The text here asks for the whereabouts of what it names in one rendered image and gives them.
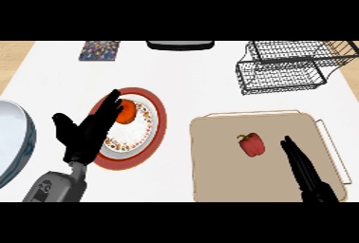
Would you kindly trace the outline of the red bell pepper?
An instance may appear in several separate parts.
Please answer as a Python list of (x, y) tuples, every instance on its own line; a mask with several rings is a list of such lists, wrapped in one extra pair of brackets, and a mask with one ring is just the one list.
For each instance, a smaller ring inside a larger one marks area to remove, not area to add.
[(237, 145), (249, 158), (260, 156), (264, 152), (264, 145), (260, 136), (255, 133), (237, 135)]

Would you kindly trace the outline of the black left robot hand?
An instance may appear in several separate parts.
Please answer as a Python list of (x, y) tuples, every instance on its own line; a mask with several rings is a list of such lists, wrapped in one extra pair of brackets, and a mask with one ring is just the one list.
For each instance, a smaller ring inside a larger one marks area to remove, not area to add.
[(56, 139), (66, 146), (63, 161), (90, 164), (99, 153), (107, 131), (115, 123), (124, 107), (119, 99), (121, 91), (113, 89), (106, 96), (96, 113), (75, 124), (63, 113), (51, 116), (56, 127)]

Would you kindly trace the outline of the orange round fruit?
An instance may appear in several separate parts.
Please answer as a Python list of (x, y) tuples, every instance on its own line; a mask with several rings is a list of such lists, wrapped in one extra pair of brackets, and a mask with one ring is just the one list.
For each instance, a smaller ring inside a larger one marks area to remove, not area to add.
[(128, 124), (134, 121), (135, 118), (135, 104), (131, 100), (122, 100), (121, 107), (124, 109), (116, 117), (116, 123)]

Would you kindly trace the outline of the black and grey appliance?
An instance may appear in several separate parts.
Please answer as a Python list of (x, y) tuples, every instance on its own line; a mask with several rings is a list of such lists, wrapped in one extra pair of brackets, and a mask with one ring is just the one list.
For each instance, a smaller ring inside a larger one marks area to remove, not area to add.
[(214, 46), (212, 41), (147, 41), (147, 46), (159, 50), (202, 50)]

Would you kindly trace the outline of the red round placemat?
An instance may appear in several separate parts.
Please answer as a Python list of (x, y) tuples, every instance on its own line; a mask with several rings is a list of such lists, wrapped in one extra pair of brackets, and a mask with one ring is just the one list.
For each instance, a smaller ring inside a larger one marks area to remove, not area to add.
[(153, 113), (158, 117), (156, 131), (153, 132), (152, 140), (144, 146), (144, 149), (137, 152), (133, 156), (125, 159), (110, 159), (101, 153), (97, 153), (94, 164), (109, 170), (124, 170), (137, 166), (153, 154), (164, 138), (165, 129), (166, 129), (166, 114), (165, 108), (158, 97), (149, 92), (147, 89), (138, 87), (127, 87), (119, 89), (121, 96), (124, 95), (137, 95), (140, 98), (144, 98), (153, 105)]

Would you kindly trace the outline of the large pale blue bowl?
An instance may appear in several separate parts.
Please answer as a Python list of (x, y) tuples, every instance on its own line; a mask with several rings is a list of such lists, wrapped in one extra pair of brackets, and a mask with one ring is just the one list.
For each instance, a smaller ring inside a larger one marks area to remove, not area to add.
[(36, 129), (25, 109), (0, 100), (0, 189), (25, 167), (35, 142)]

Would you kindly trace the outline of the white plate with patterned rim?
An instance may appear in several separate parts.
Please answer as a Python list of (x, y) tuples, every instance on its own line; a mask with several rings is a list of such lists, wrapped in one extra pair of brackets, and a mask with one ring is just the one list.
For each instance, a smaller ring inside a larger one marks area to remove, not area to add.
[(158, 125), (156, 110), (147, 98), (121, 96), (135, 104), (135, 117), (130, 124), (113, 123), (99, 153), (110, 159), (128, 159), (149, 146)]

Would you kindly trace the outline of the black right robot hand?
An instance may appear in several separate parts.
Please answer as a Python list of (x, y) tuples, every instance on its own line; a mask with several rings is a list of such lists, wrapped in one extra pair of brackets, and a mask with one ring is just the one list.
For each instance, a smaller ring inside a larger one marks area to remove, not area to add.
[(314, 165), (289, 136), (285, 136), (280, 146), (288, 156), (289, 168), (301, 191), (302, 201), (305, 203), (338, 203), (333, 190), (329, 184), (320, 180)]

